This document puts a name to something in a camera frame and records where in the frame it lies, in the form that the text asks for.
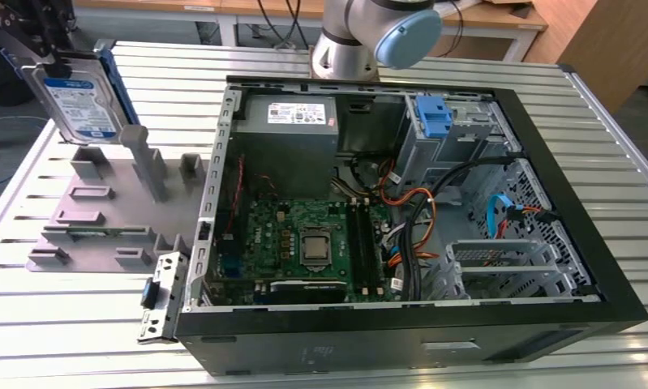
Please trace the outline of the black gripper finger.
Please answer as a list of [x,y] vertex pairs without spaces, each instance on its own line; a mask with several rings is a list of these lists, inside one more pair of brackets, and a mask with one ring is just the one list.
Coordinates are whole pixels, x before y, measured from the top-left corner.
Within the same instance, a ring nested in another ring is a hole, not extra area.
[[35,43],[29,33],[30,27],[30,10],[0,10],[0,28],[6,36],[11,39],[19,48],[22,57],[29,54],[37,63],[43,64],[43,68],[50,77],[70,77],[71,66],[63,58],[63,53],[69,50],[58,50],[54,53],[37,53]]

